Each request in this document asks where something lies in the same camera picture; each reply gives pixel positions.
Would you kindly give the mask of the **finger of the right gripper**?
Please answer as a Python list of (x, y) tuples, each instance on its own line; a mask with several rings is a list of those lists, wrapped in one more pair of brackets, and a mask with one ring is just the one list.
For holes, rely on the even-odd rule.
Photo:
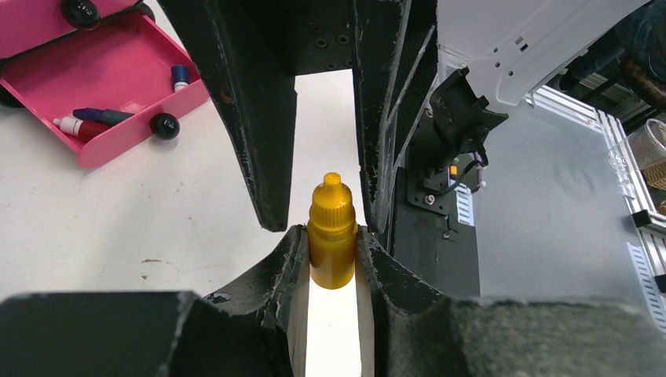
[(229, 134), (259, 224), (287, 228), (295, 78), (265, 40), (262, 1), (161, 1)]
[(384, 232), (397, 165), (437, 77), (437, 2), (353, 1), (351, 27), (364, 216)]

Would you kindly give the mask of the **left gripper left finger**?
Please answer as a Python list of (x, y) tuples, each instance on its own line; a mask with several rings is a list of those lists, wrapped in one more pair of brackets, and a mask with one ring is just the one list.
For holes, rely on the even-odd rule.
[(214, 323), (216, 369), (225, 376), (304, 376), (309, 308), (306, 228), (294, 225), (260, 262), (205, 296)]

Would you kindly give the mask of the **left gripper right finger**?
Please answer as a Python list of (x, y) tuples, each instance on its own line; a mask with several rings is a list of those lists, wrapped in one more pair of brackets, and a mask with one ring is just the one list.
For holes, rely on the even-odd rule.
[(454, 376), (452, 300), (387, 254), (364, 226), (355, 267), (361, 374)]

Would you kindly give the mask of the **blue cap white marker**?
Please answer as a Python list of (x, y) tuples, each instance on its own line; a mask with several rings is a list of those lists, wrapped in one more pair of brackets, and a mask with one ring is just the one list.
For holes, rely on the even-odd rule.
[(174, 92), (183, 90), (190, 82), (190, 74), (188, 68), (183, 64), (177, 64), (171, 67), (171, 82)]

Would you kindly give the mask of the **yellow highlighter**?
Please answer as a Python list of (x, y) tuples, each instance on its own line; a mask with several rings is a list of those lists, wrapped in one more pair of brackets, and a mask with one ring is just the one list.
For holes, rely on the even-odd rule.
[(306, 226), (310, 274), (322, 288), (346, 286), (354, 275), (358, 225), (352, 192), (335, 172), (313, 191)]

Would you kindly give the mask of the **black pink drawer unit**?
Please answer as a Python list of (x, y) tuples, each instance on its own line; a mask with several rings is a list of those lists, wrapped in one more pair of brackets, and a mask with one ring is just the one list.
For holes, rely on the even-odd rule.
[[(191, 82), (174, 92), (172, 66)], [(76, 155), (100, 167), (148, 138), (172, 141), (182, 116), (209, 98), (194, 63), (143, 1), (4, 1), (1, 103), (27, 109)], [(90, 141), (55, 118), (77, 108), (134, 115)]]

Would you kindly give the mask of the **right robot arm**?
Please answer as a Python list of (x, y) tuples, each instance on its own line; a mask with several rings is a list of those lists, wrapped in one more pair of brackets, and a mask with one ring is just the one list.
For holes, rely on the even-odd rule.
[(287, 228), (295, 79), (351, 70), (366, 222), (386, 228), (403, 154), (481, 150), (512, 108), (638, 1), (162, 1), (231, 138), (259, 224)]

